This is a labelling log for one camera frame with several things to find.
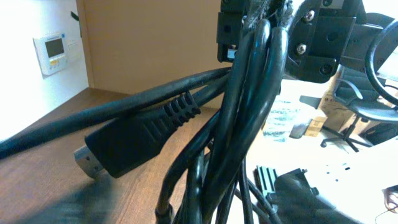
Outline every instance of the wooden desk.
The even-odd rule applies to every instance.
[[[31,127],[127,95],[86,89]],[[181,149],[215,113],[186,123],[167,141],[160,155],[119,179],[93,182],[77,166],[73,151],[95,128],[70,134],[0,162],[0,223],[155,223],[154,209],[163,178]],[[178,208],[185,176],[171,200]]]

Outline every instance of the office chair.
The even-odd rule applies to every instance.
[[[384,79],[379,78],[379,81],[384,87],[395,88],[397,87],[386,85]],[[359,119],[380,121],[382,123],[398,124],[398,107],[390,108],[377,101],[379,93],[372,87],[366,74],[350,68],[344,68],[341,78],[337,79],[337,85],[333,92],[333,97],[336,102],[346,106],[349,110],[356,114],[354,122],[348,129],[342,133],[334,131],[328,127],[323,129],[337,136],[337,138],[328,138],[322,141],[321,147],[326,147],[327,142],[346,141],[348,145],[355,151],[359,152],[358,148],[353,144],[359,144],[366,147],[372,145],[366,144],[349,136],[355,129],[356,123]]]

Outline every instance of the black cable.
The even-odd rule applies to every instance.
[[[185,187],[187,199],[184,206],[184,215],[192,224],[202,224],[201,221],[201,188],[202,188],[202,172],[205,151],[199,154],[195,162],[188,169],[187,186]]]
[[[250,114],[242,119],[237,119],[239,123],[231,138],[229,153],[225,154],[218,164],[215,175],[208,183],[205,182],[202,197],[203,221],[205,223],[208,223],[211,214],[221,201],[226,189],[232,183],[239,169],[238,167],[269,114],[275,97],[279,92],[289,39],[287,30],[283,27],[273,28],[271,33],[269,58],[272,60],[267,61],[264,80],[257,93],[261,97],[255,98],[251,103],[249,107]]]
[[[201,171],[202,180],[204,179],[203,174],[206,173],[209,159],[210,159],[210,153],[206,154],[203,159],[203,170]],[[186,187],[186,189],[185,189],[180,208],[178,208],[177,214],[175,215],[175,218],[172,222],[173,224],[184,223],[185,220],[190,220],[190,217],[187,214],[188,212],[186,212],[187,209],[184,209],[184,207],[187,206],[187,189],[188,189],[188,187]]]
[[[239,189],[242,195],[244,224],[253,224],[253,208],[251,206],[248,177],[246,175],[246,159],[243,159],[238,173]]]
[[[169,206],[171,206],[169,200],[175,184],[212,139],[211,131],[218,120],[218,116],[219,111],[217,111],[201,130],[196,133],[170,166],[163,180],[162,189],[156,206],[156,214],[163,215],[169,211]]]
[[[204,180],[206,177],[206,173],[207,173],[207,167],[209,165],[209,160],[210,160],[210,152],[208,154],[205,155],[205,161],[203,162],[203,172],[202,172],[202,179]]]
[[[377,224],[377,218],[379,218],[381,215],[385,214],[386,212],[390,212],[390,211],[392,211],[392,210],[394,210],[394,209],[396,209],[396,208],[398,208],[398,205],[395,206],[394,208],[389,208],[388,210],[386,210],[386,211],[380,213],[378,216],[376,216],[376,217],[374,218],[375,224]]]
[[[250,56],[253,37],[254,32],[250,32],[239,43],[239,49],[230,72],[228,85],[225,89],[220,109],[220,120],[218,121],[215,131],[214,145],[210,156],[205,185],[213,178],[214,173],[217,172],[217,166],[220,160],[222,160],[229,139],[231,138],[243,82],[246,76],[246,67]]]
[[[226,75],[214,83],[207,85],[203,89],[192,94],[193,99],[199,107],[203,106],[205,103],[214,99],[216,96],[222,94],[225,91],[226,82],[228,81],[229,75]]]
[[[267,43],[271,34],[271,24],[267,19],[261,19],[254,34],[254,43],[250,55],[248,74],[244,84],[241,106],[239,112],[246,111],[261,83],[264,66],[267,60]]]
[[[241,192],[240,192],[238,189],[235,189],[234,194],[235,194],[235,196],[236,196],[237,198],[239,198],[239,199],[242,200]],[[253,208],[253,211],[259,216],[259,218],[260,218],[262,221],[264,221],[264,222],[266,222],[266,223],[271,223],[271,221],[269,220],[267,214],[265,214],[257,205],[255,205],[255,204],[252,203],[251,206],[252,206],[252,208]]]
[[[392,21],[386,28],[384,28],[372,41],[365,56],[365,71],[373,88],[388,102],[398,106],[398,98],[388,93],[380,81],[377,79],[376,71],[374,70],[374,54],[380,42],[398,26],[398,20]]]
[[[253,193],[253,195],[257,198],[260,205],[265,208],[266,212],[269,215],[269,219],[273,224],[282,224],[277,212],[272,208],[272,205],[268,202],[268,200],[263,196],[260,190],[248,179],[249,189]]]
[[[39,126],[38,128],[17,134],[0,143],[0,159],[4,159],[55,138],[117,118],[123,114],[132,113],[150,105],[160,103],[161,101],[188,90],[201,87],[226,75],[229,69],[230,68],[219,68],[190,75],[189,77],[157,86],[125,99],[83,110],[58,121],[53,121]]]
[[[234,198],[234,192],[238,184],[238,178],[234,180],[228,187],[223,199],[217,207],[216,223],[226,224],[228,221],[229,210],[231,209],[232,200]]]

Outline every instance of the digital display screen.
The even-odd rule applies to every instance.
[[[46,42],[45,47],[47,48],[49,58],[64,53],[61,38]]]

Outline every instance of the white wall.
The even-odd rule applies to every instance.
[[[22,131],[88,87],[75,0],[0,0],[0,141]],[[81,56],[43,79],[33,37],[64,32]]]

